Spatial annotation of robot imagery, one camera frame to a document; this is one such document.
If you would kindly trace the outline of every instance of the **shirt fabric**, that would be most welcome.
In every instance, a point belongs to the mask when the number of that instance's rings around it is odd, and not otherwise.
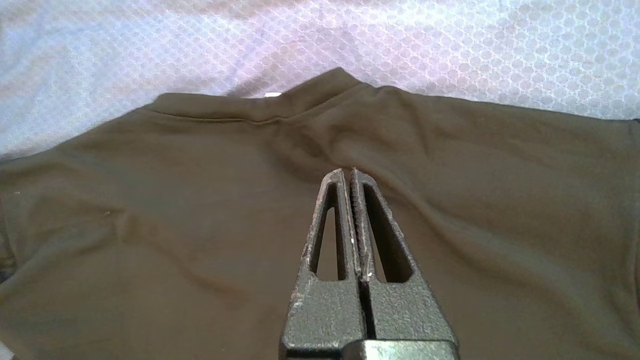
[[[0,340],[276,359],[323,176],[373,176],[462,360],[640,359],[640,124],[374,88],[164,94],[0,165]]]

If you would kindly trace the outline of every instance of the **white bedsheet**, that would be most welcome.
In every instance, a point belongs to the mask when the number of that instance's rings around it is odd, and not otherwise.
[[[637,0],[1,0],[0,160],[163,92],[372,85],[640,117]]]

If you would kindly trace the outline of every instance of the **patterned fabric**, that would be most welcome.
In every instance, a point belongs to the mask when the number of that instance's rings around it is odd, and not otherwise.
[[[4,0],[0,158],[163,92],[372,85],[602,117],[640,113],[636,0]]]

